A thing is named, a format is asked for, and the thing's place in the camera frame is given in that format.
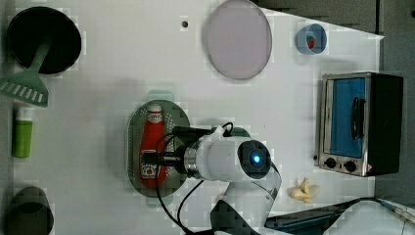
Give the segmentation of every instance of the toaster oven window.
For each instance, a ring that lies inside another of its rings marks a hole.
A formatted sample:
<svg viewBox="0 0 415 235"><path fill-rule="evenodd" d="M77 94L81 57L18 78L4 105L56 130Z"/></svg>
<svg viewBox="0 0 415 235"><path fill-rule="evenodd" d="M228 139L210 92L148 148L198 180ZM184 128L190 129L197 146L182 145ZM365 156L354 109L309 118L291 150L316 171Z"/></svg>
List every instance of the toaster oven window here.
<svg viewBox="0 0 415 235"><path fill-rule="evenodd" d="M364 78L334 81L330 154L362 157L364 99Z"/></svg>

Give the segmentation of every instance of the spatula handle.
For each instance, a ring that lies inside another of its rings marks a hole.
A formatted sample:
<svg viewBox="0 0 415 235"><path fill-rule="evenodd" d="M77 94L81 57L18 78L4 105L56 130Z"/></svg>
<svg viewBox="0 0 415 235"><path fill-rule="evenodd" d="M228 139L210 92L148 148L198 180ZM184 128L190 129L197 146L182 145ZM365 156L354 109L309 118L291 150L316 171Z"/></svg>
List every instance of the spatula handle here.
<svg viewBox="0 0 415 235"><path fill-rule="evenodd" d="M43 42L40 44L39 48L37 49L36 55L33 58L33 61L30 65L31 71L39 71L40 67L43 64L43 61L45 60L46 56L48 55L49 49L51 47L52 40L50 38L46 38L43 40Z"/></svg>

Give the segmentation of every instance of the toaster oven door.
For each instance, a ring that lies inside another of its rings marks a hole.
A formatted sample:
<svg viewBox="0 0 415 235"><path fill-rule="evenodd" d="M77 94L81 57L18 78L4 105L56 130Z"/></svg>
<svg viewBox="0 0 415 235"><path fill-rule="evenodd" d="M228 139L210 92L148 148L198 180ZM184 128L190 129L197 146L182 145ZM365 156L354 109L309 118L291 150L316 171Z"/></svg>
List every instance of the toaster oven door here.
<svg viewBox="0 0 415 235"><path fill-rule="evenodd" d="M361 159L365 78L327 81L324 153Z"/></svg>

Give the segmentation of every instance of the toaster oven knob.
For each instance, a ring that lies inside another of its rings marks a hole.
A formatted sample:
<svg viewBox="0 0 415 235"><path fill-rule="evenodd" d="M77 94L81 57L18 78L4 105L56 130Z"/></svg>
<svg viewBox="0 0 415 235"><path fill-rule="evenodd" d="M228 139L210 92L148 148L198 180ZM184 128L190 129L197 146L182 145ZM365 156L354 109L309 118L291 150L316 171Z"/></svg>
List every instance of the toaster oven knob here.
<svg viewBox="0 0 415 235"><path fill-rule="evenodd" d="M348 161L344 166L348 172L354 172L356 170L356 164L352 161Z"/></svg>
<svg viewBox="0 0 415 235"><path fill-rule="evenodd" d="M324 164L328 167L328 168L334 168L336 166L336 160L329 158L326 160L326 162L324 162Z"/></svg>

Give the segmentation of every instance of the green spatula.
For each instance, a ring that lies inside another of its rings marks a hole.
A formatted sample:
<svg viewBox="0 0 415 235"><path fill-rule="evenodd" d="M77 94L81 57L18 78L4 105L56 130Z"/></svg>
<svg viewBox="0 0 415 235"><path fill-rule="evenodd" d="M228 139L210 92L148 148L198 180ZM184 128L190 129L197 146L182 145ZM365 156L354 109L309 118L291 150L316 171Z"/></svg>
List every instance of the green spatula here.
<svg viewBox="0 0 415 235"><path fill-rule="evenodd" d="M0 93L31 105L47 107L49 92L39 77L39 69L50 45L51 40L46 40L39 46L27 70L0 78Z"/></svg>

